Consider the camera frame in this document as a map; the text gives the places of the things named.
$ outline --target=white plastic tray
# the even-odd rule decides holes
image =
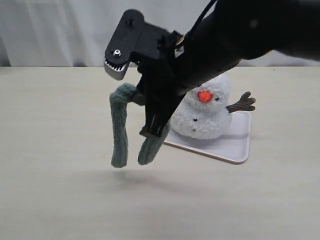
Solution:
[[[171,129],[164,144],[239,165],[249,157],[251,127],[252,115],[247,111],[238,111],[232,113],[229,130],[217,139],[198,140]]]

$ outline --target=white curtain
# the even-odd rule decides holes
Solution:
[[[0,0],[0,66],[101,67],[127,9],[149,23],[187,32],[209,0]],[[320,66],[277,52],[242,66]]]

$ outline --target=beige table surface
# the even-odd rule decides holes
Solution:
[[[228,72],[256,111],[248,161],[167,145],[139,166],[144,109],[128,109],[129,164],[110,165],[102,68],[0,68],[0,240],[318,240],[320,68]]]

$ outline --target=brown twig arm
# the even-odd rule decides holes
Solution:
[[[226,107],[229,113],[234,113],[237,111],[254,111],[255,106],[252,106],[256,102],[254,97],[250,97],[251,92],[247,91],[240,97],[239,101]]]

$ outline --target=snowman plush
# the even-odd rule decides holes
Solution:
[[[221,74],[189,91],[176,111],[170,124],[177,133],[201,140],[216,139],[223,135],[236,111],[253,111],[256,99],[245,92],[239,101],[229,105],[231,80]]]

